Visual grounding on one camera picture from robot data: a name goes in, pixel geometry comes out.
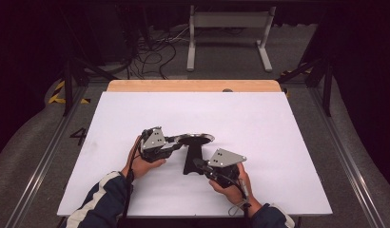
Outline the person's left hand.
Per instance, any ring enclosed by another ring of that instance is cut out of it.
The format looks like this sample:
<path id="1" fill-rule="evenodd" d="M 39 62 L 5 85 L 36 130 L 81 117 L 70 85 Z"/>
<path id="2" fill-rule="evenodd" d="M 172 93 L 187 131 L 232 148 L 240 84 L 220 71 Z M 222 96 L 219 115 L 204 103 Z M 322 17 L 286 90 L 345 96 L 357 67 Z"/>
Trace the person's left hand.
<path id="1" fill-rule="evenodd" d="M 151 169 L 160 167 L 166 163 L 166 159 L 160 159 L 154 162 L 144 161 L 139 155 L 139 149 L 137 148 L 137 144 L 139 143 L 139 141 L 140 137 L 137 137 L 134 145 L 129 151 L 127 163 L 125 167 L 121 170 L 121 173 L 124 177 L 126 177 L 127 174 L 131 172 L 135 180 L 143 177 Z"/>

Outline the person's right hand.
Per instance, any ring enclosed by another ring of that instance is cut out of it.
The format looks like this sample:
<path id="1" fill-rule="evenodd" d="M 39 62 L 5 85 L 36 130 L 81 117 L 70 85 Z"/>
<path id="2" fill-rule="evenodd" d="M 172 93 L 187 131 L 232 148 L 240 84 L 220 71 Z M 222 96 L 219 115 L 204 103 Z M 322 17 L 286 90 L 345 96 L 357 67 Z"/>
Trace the person's right hand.
<path id="1" fill-rule="evenodd" d="M 243 164 L 240 162 L 237 164 L 239 169 L 239 181 L 243 183 L 246 187 L 246 191 L 248 192 L 248 216 L 250 218 L 258 212 L 263 206 L 258 202 L 258 200 L 253 196 L 252 186 L 250 182 L 250 178 L 248 174 L 244 170 Z M 208 181 L 211 187 L 218 193 L 225 195 L 228 201 L 230 201 L 233 205 L 239 205 L 244 201 L 242 192 L 236 186 L 229 186 L 227 188 L 222 188 L 216 181 L 209 180 Z"/>

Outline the black metal stand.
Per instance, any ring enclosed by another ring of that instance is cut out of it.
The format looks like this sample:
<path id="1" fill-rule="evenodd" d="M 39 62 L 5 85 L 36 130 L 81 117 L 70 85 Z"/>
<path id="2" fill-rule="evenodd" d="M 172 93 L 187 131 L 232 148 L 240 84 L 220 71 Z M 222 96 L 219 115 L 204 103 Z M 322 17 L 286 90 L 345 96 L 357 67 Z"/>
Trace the black metal stand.
<path id="1" fill-rule="evenodd" d="M 87 32 L 85 30 L 77 32 L 73 28 L 73 22 L 80 22 L 80 19 L 76 18 L 73 13 L 69 13 L 69 10 L 65 10 L 62 6 L 56 6 L 56 9 L 60 13 L 59 28 L 57 29 L 60 39 L 59 44 L 66 56 L 63 80 L 66 92 L 64 115 L 67 116 L 76 104 L 73 96 L 73 84 L 77 84 L 78 87 L 85 87 L 89 83 L 88 74 L 85 73 L 86 68 L 93 71 L 95 75 L 99 75 L 109 81 L 116 80 L 116 77 L 100 69 L 89 60 L 85 47 L 81 43 L 83 36 Z"/>
<path id="2" fill-rule="evenodd" d="M 283 72 L 277 79 L 277 82 L 282 84 L 310 69 L 311 72 L 308 74 L 304 83 L 307 87 L 317 87 L 320 81 L 323 81 L 322 108 L 328 117 L 331 116 L 330 99 L 333 69 L 331 66 L 333 58 L 333 48 L 331 48 L 331 45 L 334 42 L 332 38 L 333 27 L 334 19 L 328 9 L 309 41 L 298 67 L 289 72 Z"/>

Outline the oval silver photo frame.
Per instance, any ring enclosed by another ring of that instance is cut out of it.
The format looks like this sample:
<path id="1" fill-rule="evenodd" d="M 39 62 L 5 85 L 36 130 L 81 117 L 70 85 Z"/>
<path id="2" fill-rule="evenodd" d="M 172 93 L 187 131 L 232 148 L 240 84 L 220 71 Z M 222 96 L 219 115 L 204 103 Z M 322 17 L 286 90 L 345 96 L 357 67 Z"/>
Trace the oval silver photo frame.
<path id="1" fill-rule="evenodd" d="M 206 133 L 184 134 L 177 137 L 176 142 L 187 147 L 185 166 L 183 170 L 184 175 L 188 175 L 193 172 L 199 175 L 203 174 L 203 171 L 196 166 L 194 160 L 199 159 L 202 161 L 202 146 L 213 141 L 214 137 Z"/>

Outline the wooden table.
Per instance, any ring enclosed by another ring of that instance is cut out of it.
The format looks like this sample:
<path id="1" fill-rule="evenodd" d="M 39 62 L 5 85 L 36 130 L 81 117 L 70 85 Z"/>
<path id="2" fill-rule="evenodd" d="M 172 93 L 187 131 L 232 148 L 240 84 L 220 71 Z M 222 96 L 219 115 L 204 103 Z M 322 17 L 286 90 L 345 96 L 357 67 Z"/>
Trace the wooden table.
<path id="1" fill-rule="evenodd" d="M 113 80 L 107 92 L 281 92 L 275 80 Z"/>

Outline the white board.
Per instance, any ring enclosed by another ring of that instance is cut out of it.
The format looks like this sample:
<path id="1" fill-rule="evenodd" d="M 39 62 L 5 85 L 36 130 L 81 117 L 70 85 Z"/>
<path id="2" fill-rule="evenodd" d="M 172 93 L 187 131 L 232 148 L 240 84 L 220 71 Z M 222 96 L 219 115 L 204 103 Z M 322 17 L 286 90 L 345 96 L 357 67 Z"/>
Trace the white board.
<path id="1" fill-rule="evenodd" d="M 281 92 L 105 92 L 68 181 L 58 215 L 79 208 L 91 187 L 121 169 L 136 137 L 159 126 L 167 136 L 206 133 L 245 156 L 252 192 L 294 216 L 332 212 L 291 107 Z"/>

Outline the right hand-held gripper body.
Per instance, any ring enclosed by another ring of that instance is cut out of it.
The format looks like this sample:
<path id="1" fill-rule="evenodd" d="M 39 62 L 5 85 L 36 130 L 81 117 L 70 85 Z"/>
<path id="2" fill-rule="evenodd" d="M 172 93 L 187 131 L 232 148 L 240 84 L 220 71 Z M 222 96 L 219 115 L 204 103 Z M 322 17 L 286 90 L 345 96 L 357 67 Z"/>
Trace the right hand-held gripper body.
<path id="1" fill-rule="evenodd" d="M 213 180 L 222 188 L 234 185 L 239 177 L 237 164 L 245 162 L 246 156 L 222 148 L 216 150 L 208 160 L 208 167 L 213 170 Z"/>

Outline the aluminium rail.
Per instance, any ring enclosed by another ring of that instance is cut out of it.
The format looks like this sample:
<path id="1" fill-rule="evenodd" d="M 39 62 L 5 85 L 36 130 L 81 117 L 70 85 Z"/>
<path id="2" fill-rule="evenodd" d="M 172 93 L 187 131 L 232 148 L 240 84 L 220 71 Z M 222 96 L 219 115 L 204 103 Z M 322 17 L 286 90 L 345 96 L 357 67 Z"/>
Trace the aluminium rail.
<path id="1" fill-rule="evenodd" d="M 71 106 L 68 114 L 63 116 L 60 120 L 60 123 L 57 125 L 57 128 L 51 137 L 44 155 L 37 164 L 32 176 L 29 178 L 29 182 L 20 200 L 18 200 L 18 203 L 12 211 L 5 228 L 19 228 L 20 224 L 25 218 L 27 211 L 29 210 L 46 174 L 48 173 L 49 167 L 56 152 L 58 151 L 60 141 L 66 132 L 68 124 L 71 121 L 72 116 L 74 115 L 81 99 L 85 95 L 86 90 L 87 88 L 85 86 L 78 86 L 76 88 L 75 94 L 72 96 L 73 105 Z"/>
<path id="2" fill-rule="evenodd" d="M 351 187 L 361 205 L 362 211 L 365 214 L 370 227 L 386 228 L 359 168 L 354 162 L 349 150 L 343 144 L 333 119 L 325 113 L 322 107 L 323 100 L 321 98 L 320 92 L 316 88 L 309 88 L 308 92 L 316 108 L 320 112 L 323 122 L 331 136 L 333 144 L 336 147 L 342 168 L 347 178 L 349 179 Z"/>

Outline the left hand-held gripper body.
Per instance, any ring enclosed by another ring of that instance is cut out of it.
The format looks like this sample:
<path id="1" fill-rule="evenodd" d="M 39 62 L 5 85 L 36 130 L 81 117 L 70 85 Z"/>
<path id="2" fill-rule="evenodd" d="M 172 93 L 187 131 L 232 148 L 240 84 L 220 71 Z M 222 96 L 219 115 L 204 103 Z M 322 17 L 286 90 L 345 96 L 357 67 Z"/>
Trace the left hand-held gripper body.
<path id="1" fill-rule="evenodd" d="M 160 126 L 145 129 L 140 140 L 140 155 L 146 162 L 167 159 L 174 151 L 174 146 L 166 147 L 167 140 Z"/>

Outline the white metal stand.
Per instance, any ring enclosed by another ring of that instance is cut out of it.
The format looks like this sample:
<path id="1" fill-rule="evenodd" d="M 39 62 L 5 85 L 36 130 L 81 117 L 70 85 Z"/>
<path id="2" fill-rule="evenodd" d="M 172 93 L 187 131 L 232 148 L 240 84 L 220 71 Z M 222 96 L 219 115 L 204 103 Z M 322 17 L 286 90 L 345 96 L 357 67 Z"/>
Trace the white metal stand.
<path id="1" fill-rule="evenodd" d="M 263 36 L 256 41 L 260 58 L 266 72 L 273 70 L 268 54 L 266 52 L 267 38 L 275 17 L 276 8 L 255 12 L 222 12 L 222 11 L 196 11 L 194 6 L 190 7 L 189 14 L 189 46 L 187 54 L 186 70 L 195 69 L 196 41 L 195 28 L 259 28 L 263 30 Z"/>

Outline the yellow black floor tape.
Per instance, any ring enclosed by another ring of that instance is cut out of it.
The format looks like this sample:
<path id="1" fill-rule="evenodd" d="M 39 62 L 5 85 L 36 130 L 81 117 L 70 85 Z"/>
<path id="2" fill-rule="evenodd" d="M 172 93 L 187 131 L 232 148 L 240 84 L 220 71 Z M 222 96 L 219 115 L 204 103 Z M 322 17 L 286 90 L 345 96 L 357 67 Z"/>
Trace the yellow black floor tape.
<path id="1" fill-rule="evenodd" d="M 49 104 L 65 104 L 67 102 L 66 98 L 61 98 L 61 91 L 66 88 L 66 82 L 61 80 L 55 89 L 52 92 L 52 95 L 49 98 Z"/>

